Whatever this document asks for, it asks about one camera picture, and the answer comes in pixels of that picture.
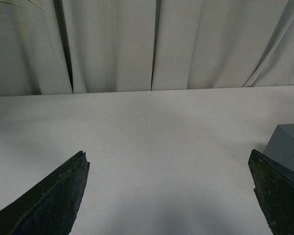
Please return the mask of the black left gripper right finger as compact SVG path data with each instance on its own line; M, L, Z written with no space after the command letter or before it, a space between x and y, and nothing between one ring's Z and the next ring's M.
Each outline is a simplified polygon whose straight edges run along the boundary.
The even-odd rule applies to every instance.
M294 172L253 149L248 167L259 206L274 235L294 235Z

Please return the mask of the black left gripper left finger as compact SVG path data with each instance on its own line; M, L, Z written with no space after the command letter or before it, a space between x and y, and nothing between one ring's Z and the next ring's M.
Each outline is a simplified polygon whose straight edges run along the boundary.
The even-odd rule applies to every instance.
M77 152L0 210L0 235L68 235L87 184L90 163Z

